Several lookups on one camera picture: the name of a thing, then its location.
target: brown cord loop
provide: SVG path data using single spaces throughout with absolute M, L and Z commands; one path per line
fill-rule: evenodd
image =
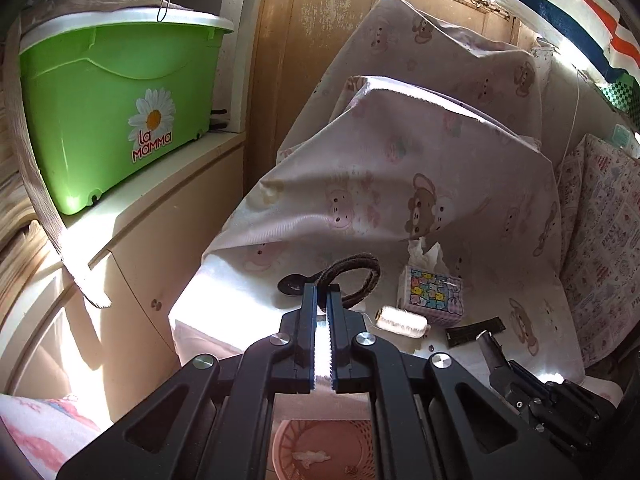
M 325 269 L 318 278 L 318 282 L 316 284 L 319 291 L 318 303 L 322 310 L 326 309 L 326 291 L 329 287 L 329 283 L 343 272 L 355 269 L 369 269 L 370 272 L 360 290 L 342 297 L 342 306 L 344 308 L 351 308 L 352 306 L 357 305 L 364 300 L 374 288 L 376 288 L 376 285 L 380 280 L 380 263 L 378 259 L 373 254 L 369 253 L 347 256 L 346 258 L 331 264 L 331 266 Z

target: yellow flower center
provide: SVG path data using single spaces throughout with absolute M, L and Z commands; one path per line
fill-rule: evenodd
M 151 110 L 146 117 L 146 127 L 149 130 L 155 130 L 160 125 L 162 114 L 158 110 Z

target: daisy flower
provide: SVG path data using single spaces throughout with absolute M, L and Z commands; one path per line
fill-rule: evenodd
M 129 126 L 133 126 L 129 140 L 134 148 L 140 147 L 140 132 L 150 132 L 151 140 L 156 140 L 172 130 L 175 104 L 168 90 L 147 89 L 144 99 L 136 100 L 136 108 L 138 114 L 129 119 Z

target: blue stripe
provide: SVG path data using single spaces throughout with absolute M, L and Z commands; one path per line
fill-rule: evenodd
M 604 56 L 601 47 L 584 30 L 578 22 L 569 16 L 564 10 L 556 7 L 548 0 L 519 0 L 529 9 L 540 15 L 549 22 L 558 32 L 571 41 L 586 57 L 591 64 L 596 67 L 607 82 L 613 83 L 626 73 L 621 68 L 612 68 L 609 61 Z

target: white bin lid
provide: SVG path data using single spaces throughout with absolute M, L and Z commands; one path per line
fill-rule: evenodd
M 161 16 L 164 15 L 164 9 L 160 12 Z M 63 32 L 119 23 L 155 23 L 157 16 L 157 7 L 131 7 L 110 12 L 92 11 L 66 14 L 65 16 L 53 18 L 27 32 L 20 41 L 20 53 L 41 41 Z M 162 23 L 205 25 L 206 27 L 224 28 L 229 32 L 234 30 L 234 24 L 228 19 L 207 14 L 206 12 L 196 12 L 195 10 L 169 9 Z

